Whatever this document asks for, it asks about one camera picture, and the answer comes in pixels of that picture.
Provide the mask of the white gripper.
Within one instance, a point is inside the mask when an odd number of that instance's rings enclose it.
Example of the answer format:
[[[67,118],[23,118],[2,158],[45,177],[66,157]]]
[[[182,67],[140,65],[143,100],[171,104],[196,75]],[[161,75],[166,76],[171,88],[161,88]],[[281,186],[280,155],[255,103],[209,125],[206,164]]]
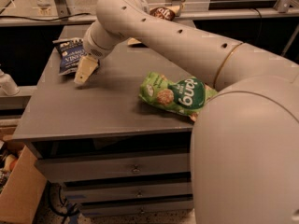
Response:
[[[99,21],[93,22],[83,36],[83,48],[89,55],[80,58],[74,82],[79,85],[84,84],[99,66],[96,59],[106,58],[115,46],[124,40],[123,35],[112,34]]]

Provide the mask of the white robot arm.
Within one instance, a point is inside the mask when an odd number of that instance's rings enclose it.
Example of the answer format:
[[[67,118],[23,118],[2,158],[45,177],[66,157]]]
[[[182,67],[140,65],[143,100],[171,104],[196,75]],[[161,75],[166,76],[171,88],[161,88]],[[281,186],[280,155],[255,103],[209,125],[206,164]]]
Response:
[[[299,65],[150,15],[145,0],[98,0],[84,36],[96,59],[134,37],[217,90],[192,128],[197,224],[299,224]]]

